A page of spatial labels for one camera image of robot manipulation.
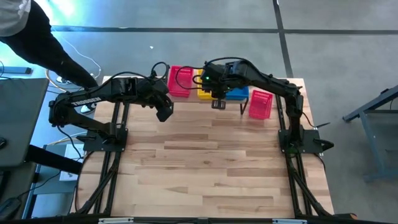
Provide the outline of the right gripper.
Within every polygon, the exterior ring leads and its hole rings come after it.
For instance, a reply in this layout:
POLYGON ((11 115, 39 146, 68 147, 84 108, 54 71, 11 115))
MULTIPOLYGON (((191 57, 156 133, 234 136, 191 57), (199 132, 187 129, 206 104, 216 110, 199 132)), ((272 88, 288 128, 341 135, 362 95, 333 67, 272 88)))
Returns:
MULTIPOLYGON (((227 92, 229 92, 228 88, 226 90, 224 90, 224 89, 216 89, 216 88, 211 90, 211 97, 214 99, 211 102, 211 107, 213 109, 216 109, 216 100, 225 99, 227 92)), ((226 102, 225 101, 221 101, 221 109, 225 109, 225 108, 226 108, 226 102)))

